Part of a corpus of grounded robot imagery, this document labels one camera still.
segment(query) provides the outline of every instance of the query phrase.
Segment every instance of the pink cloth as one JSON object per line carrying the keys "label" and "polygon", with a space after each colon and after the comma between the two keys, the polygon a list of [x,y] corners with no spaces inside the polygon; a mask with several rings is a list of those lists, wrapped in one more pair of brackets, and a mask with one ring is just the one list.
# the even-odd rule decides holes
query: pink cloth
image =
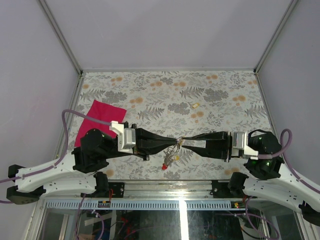
{"label": "pink cloth", "polygon": [[[111,106],[109,104],[94,100],[90,110],[87,113],[87,116],[109,123],[111,121],[118,121],[119,123],[122,123],[125,118],[126,112],[127,110],[123,108]],[[113,131],[109,130],[109,126],[107,125],[84,119],[75,139],[75,147],[80,147],[80,139],[90,129],[99,129],[113,138],[115,138],[117,135]]]}

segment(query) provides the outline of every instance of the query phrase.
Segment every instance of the glass panel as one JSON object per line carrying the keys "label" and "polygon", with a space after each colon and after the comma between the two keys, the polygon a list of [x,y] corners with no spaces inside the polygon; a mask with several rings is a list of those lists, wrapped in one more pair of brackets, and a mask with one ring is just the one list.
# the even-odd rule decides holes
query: glass panel
{"label": "glass panel", "polygon": [[[280,240],[302,240],[294,212],[268,201],[254,202],[250,213],[263,214],[280,232]],[[212,210],[97,210],[103,218],[101,240],[252,240],[262,238],[243,211]],[[38,240],[75,240],[76,210],[48,209]],[[276,233],[262,220],[252,223],[272,238]],[[82,210],[78,218],[78,239],[97,240],[102,232],[100,218]]]}

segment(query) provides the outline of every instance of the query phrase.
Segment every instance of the gray wall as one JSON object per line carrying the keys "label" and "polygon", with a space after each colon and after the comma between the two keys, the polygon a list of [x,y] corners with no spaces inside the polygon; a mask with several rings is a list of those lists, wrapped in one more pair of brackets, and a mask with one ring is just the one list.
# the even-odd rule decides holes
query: gray wall
{"label": "gray wall", "polygon": [[[36,0],[0,0],[0,178],[52,160],[77,74]],[[7,187],[0,185],[0,199]],[[20,240],[34,205],[0,204],[1,239]]]}
{"label": "gray wall", "polygon": [[83,69],[253,69],[291,0],[47,2]]}
{"label": "gray wall", "polygon": [[288,157],[320,185],[320,2],[302,0],[259,75],[280,133],[293,132]]}

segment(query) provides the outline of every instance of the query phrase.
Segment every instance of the patterned table surface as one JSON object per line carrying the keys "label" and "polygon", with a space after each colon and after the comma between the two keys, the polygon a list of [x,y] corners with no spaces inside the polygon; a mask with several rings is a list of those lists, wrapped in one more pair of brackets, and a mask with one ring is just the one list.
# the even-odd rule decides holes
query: patterned table surface
{"label": "patterned table surface", "polygon": [[[252,71],[87,72],[76,110],[86,114],[94,100],[126,109],[124,120],[129,124],[174,138],[271,129]],[[82,121],[73,119],[69,151]],[[102,171],[118,180],[211,180],[247,173],[241,159],[227,163],[185,148],[178,155],[165,171],[163,152],[150,156],[150,161],[135,156],[109,159]]]}

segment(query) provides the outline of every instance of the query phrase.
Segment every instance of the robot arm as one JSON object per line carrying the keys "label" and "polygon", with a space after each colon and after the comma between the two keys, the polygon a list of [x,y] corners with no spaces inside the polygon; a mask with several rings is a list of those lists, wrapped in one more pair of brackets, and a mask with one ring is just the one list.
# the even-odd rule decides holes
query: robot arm
{"label": "robot arm", "polygon": [[[29,168],[10,166],[9,178],[20,178],[15,180],[15,186],[7,189],[7,199],[15,204],[28,204],[37,201],[40,196],[53,194],[82,193],[91,197],[108,197],[107,175],[98,172],[109,165],[107,159],[135,155],[148,161],[149,155],[177,144],[175,138],[136,128],[135,124],[129,128],[127,122],[113,121],[110,130],[117,134],[116,138],[99,129],[89,130],[80,140],[81,147],[68,153],[57,166],[57,160]],[[50,166],[53,167],[47,171],[25,176]]]}
{"label": "robot arm", "polygon": [[[107,159],[135,155],[148,161],[149,155],[178,144],[175,138],[159,136],[137,128],[135,124],[129,128],[128,123],[113,121],[110,130],[117,134],[116,138],[111,138],[98,129],[89,130],[81,138],[81,147],[68,153],[57,166],[54,165],[55,160],[30,168],[10,166],[8,176],[21,178],[15,181],[15,186],[7,189],[7,199],[15,204],[28,204],[37,201],[40,196],[65,193],[108,197],[107,176],[98,172],[109,165]],[[281,204],[302,213],[307,221],[320,226],[320,194],[296,179],[281,157],[259,159],[261,155],[271,156],[282,149],[271,132],[251,136],[251,133],[241,131],[220,131],[182,139],[205,141],[204,148],[182,146],[202,157],[226,162],[231,158],[248,159],[244,166],[258,180],[235,172],[228,186],[232,193],[260,197]],[[49,166],[53,167],[46,172],[24,177]],[[317,184],[301,177],[314,188],[320,189]]]}
{"label": "robot arm", "polygon": [[[254,196],[270,200],[302,213],[308,222],[320,226],[320,194],[305,186],[290,171],[278,153],[282,146],[271,132],[252,136],[246,132],[213,132],[186,140],[205,141],[205,148],[182,146],[200,156],[222,159],[228,162],[231,158],[248,159],[244,166],[256,177],[234,172],[228,188],[237,197]],[[270,159],[259,159],[261,155],[269,155]],[[320,190],[320,186],[297,173],[301,179]]]}

